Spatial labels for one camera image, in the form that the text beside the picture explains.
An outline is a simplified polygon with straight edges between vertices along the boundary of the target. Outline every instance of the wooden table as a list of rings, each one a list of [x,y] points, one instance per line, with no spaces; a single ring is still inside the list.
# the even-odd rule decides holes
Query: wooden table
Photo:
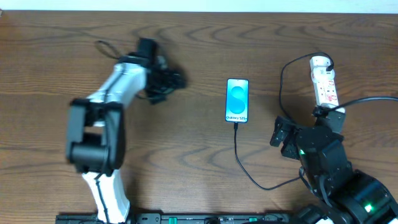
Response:
[[[238,153],[250,174],[273,186],[300,163],[270,147],[280,70],[324,51],[335,61],[341,102],[398,95],[398,16],[162,12],[4,12],[0,18],[0,223],[53,223],[62,212],[94,212],[91,192],[65,160],[68,102],[97,90],[114,60],[93,42],[122,52],[155,38],[185,69],[188,87],[126,111],[122,168],[134,207],[163,212],[297,210],[316,202],[297,181],[271,192],[253,185],[234,160],[233,125],[224,121],[226,79],[250,83],[249,122]],[[309,58],[285,76],[284,105],[313,124]],[[398,103],[347,108],[343,135],[355,168],[398,198]]]

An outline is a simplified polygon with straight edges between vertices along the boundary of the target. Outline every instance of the blue phone wallpaper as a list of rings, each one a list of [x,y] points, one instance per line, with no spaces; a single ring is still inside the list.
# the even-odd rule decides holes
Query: blue phone wallpaper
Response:
[[[225,120],[247,122],[249,81],[229,79],[226,94]]]

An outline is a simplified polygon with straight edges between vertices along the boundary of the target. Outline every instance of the white wall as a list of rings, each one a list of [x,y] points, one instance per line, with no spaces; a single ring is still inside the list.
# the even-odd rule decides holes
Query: white wall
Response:
[[[4,10],[398,13],[398,0],[0,0]]]

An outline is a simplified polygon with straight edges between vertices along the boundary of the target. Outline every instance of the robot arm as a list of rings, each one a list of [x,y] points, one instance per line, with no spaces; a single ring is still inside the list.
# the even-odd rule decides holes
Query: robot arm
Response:
[[[158,103],[170,89],[184,87],[182,77],[156,52],[153,40],[141,39],[137,52],[121,57],[98,91],[70,104],[67,159],[90,186],[98,219],[105,223],[125,222],[130,209],[119,172],[126,150],[124,110],[141,90]],[[85,130],[92,126],[102,133]]]
[[[278,117],[271,145],[279,146],[285,157],[301,161],[300,177],[321,200],[322,209],[313,205],[292,217],[293,224],[320,223],[395,223],[398,204],[387,188],[375,178],[353,170],[347,159],[340,134],[345,119],[344,108],[320,113],[338,106],[334,70],[326,68],[330,59],[315,56],[310,61],[317,105],[314,127],[304,127]],[[302,177],[303,170],[308,182]]]

